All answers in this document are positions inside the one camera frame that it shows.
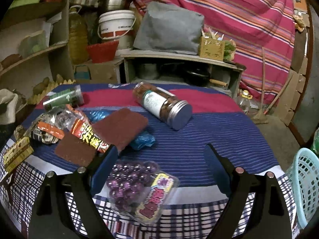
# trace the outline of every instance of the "red plastic bowl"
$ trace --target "red plastic bowl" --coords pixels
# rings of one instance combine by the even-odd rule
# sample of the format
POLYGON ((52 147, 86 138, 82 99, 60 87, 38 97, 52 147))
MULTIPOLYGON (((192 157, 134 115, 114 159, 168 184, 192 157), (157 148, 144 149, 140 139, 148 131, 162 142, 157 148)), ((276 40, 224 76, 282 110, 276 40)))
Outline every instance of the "red plastic bowl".
POLYGON ((115 57, 119 41, 108 41, 102 44, 87 46, 87 52, 92 59, 92 63, 103 63, 112 61, 115 57))

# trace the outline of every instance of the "blue gripper pad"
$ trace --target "blue gripper pad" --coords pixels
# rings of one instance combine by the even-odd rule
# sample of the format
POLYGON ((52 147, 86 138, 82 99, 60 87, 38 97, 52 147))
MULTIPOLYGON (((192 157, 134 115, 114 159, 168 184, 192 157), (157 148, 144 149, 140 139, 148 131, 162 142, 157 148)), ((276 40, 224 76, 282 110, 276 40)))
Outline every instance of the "blue gripper pad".
POLYGON ((205 146, 204 159, 219 190, 229 198, 231 194, 229 175, 209 145, 205 146))
POLYGON ((104 158, 95 174, 92 176, 90 189, 92 196, 101 192, 107 177, 109 177, 112 168, 117 161, 117 157, 117 148, 114 146, 110 149, 107 156, 104 158))

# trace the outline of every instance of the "white label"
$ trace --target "white label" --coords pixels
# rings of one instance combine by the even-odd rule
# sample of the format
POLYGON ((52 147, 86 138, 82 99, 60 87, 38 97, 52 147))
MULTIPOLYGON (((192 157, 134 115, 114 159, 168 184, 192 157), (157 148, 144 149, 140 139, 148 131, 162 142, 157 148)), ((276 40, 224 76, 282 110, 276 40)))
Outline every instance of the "white label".
POLYGON ((148 90, 144 94, 143 105, 145 109, 147 109, 156 117, 160 118, 160 109, 166 100, 166 98, 157 94, 156 92, 148 90))
POLYGON ((169 91, 166 91, 166 90, 162 89, 161 87, 156 87, 156 88, 157 88, 158 90, 160 90, 160 91, 162 91, 162 92, 168 94, 169 96, 175 97, 175 94, 172 94, 172 93, 170 93, 169 91))

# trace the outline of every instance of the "broom handle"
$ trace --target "broom handle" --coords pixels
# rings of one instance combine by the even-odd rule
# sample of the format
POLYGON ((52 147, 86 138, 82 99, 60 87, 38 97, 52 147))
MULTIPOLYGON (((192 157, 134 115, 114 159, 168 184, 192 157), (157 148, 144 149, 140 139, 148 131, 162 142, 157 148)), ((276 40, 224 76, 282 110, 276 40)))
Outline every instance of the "broom handle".
POLYGON ((260 111, 263 110, 263 104, 264 104, 264 96, 265 96, 265 79, 266 79, 266 62, 265 62, 265 49, 262 47, 262 53, 263 53, 263 82, 262 82, 262 92, 261 92, 261 101, 260 101, 260 111))
POLYGON ((292 74, 290 75, 290 77, 287 79, 286 83, 284 84, 284 86, 281 88, 280 92, 277 94, 277 96, 275 97, 275 99, 270 103, 270 105, 268 106, 268 108, 264 111, 264 114, 267 114, 267 112, 270 110, 270 108, 275 104, 275 102, 279 99, 279 97, 281 96, 281 94, 284 92, 284 90, 286 89, 286 87, 288 86, 290 80, 292 78, 292 74))

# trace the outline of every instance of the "jar with silver lid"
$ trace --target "jar with silver lid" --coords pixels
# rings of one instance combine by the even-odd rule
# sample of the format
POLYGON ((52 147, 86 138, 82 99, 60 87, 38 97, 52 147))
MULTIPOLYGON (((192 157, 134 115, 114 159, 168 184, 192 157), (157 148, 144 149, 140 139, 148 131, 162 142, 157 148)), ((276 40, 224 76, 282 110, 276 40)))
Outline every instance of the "jar with silver lid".
POLYGON ((139 104, 175 130, 186 126, 192 116, 192 106, 186 100, 150 83, 138 83, 133 94, 139 104))

